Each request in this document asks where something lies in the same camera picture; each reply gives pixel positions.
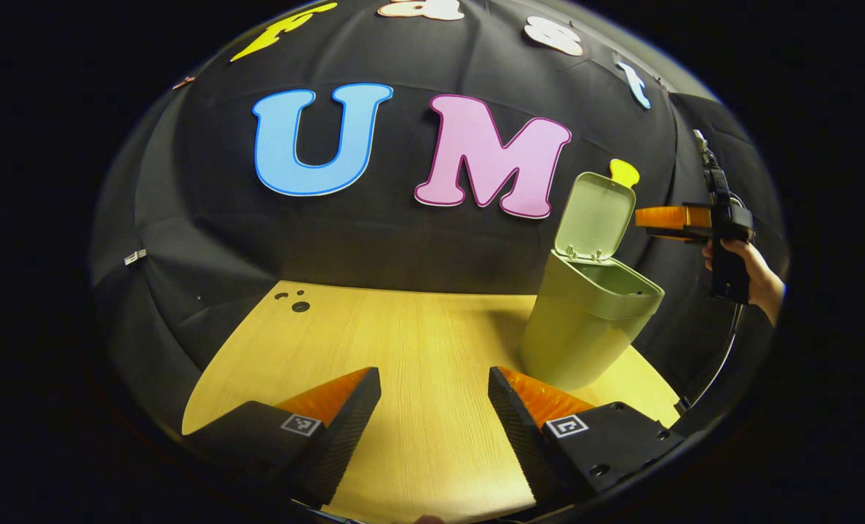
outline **human hand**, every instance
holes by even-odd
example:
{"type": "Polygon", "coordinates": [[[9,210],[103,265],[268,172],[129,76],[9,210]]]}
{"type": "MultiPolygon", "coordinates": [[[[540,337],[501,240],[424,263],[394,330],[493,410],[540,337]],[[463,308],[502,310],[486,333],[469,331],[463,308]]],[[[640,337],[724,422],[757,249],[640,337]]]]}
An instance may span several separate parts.
{"type": "MultiPolygon", "coordinates": [[[[782,298],[785,296],[785,283],[773,273],[766,265],[765,259],[751,243],[740,241],[725,241],[721,245],[727,251],[740,256],[746,265],[746,274],[749,275],[749,303],[759,306],[769,322],[775,326],[779,311],[782,309],[782,298]]],[[[714,271],[714,245],[708,241],[708,245],[701,250],[705,255],[705,267],[714,271]]]]}

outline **open lid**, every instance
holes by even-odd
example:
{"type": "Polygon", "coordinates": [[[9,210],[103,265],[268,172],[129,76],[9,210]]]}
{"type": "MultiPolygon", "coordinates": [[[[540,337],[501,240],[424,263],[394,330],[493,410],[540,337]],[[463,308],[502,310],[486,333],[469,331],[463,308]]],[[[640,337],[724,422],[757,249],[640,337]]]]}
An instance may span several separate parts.
{"type": "Polygon", "coordinates": [[[596,172],[583,172],[575,179],[562,212],[556,252],[575,258],[609,258],[620,246],[635,205],[633,189],[596,172]]]}

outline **black cable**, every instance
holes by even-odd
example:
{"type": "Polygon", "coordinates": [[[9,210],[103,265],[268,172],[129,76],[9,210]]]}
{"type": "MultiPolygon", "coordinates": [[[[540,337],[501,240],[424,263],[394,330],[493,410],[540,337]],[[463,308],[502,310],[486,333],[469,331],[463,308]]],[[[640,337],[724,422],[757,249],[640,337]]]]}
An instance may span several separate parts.
{"type": "MultiPolygon", "coordinates": [[[[733,193],[730,190],[728,190],[727,192],[730,193],[730,195],[733,197],[733,199],[736,199],[738,202],[740,202],[740,207],[742,207],[743,209],[746,209],[746,205],[743,203],[743,199],[741,199],[739,196],[736,196],[735,193],[733,193]]],[[[755,246],[756,245],[755,241],[756,241],[756,238],[754,236],[754,238],[750,241],[750,243],[752,243],[752,245],[755,246]]],[[[733,319],[730,322],[730,331],[727,334],[727,338],[724,341],[724,347],[726,349],[724,352],[724,358],[721,361],[721,365],[718,366],[718,370],[714,372],[714,376],[711,377],[711,381],[709,381],[708,385],[705,386],[705,389],[703,389],[700,392],[700,394],[698,394],[698,398],[695,398],[695,401],[692,402],[691,405],[689,405],[688,409],[694,408],[695,404],[697,404],[698,401],[701,400],[701,398],[703,396],[705,396],[705,393],[708,392],[708,389],[710,389],[711,385],[714,384],[714,381],[716,380],[716,378],[718,378],[718,375],[721,375],[721,371],[723,369],[723,366],[725,364],[727,364],[727,359],[730,357],[731,349],[733,349],[733,341],[735,341],[735,339],[736,339],[736,329],[739,328],[740,319],[743,318],[743,308],[744,308],[743,304],[738,304],[735,306],[735,308],[733,308],[733,319]]]]}

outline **light wood tabletop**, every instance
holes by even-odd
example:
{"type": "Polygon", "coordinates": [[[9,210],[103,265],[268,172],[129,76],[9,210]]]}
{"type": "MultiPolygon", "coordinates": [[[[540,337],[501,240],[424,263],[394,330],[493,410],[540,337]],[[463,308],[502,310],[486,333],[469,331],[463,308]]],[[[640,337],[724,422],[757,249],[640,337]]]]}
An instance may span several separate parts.
{"type": "MultiPolygon", "coordinates": [[[[382,397],[323,511],[371,523],[423,514],[465,523],[531,507],[488,375],[492,365],[521,370],[516,346],[535,301],[278,282],[203,372],[183,433],[243,402],[277,404],[376,366],[382,397]],[[294,311],[298,302],[309,308],[294,311]]],[[[626,402],[666,427],[679,417],[678,396],[632,347],[570,394],[592,405],[626,402]]]]}

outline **blue letter u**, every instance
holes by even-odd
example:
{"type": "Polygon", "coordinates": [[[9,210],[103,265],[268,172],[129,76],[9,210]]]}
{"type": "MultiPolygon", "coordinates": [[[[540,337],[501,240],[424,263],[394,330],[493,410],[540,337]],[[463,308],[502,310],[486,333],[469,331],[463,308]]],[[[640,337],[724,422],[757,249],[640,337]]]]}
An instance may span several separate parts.
{"type": "Polygon", "coordinates": [[[260,99],[252,112],[258,117],[255,167],[267,188],[283,195],[312,197],[351,186],[365,172],[371,156],[377,106],[393,96],[383,84],[349,84],[332,98],[342,102],[342,131],[336,158],[322,166],[307,166],[296,158],[296,131],[303,108],[316,100],[310,90],[292,90],[260,99]]]}

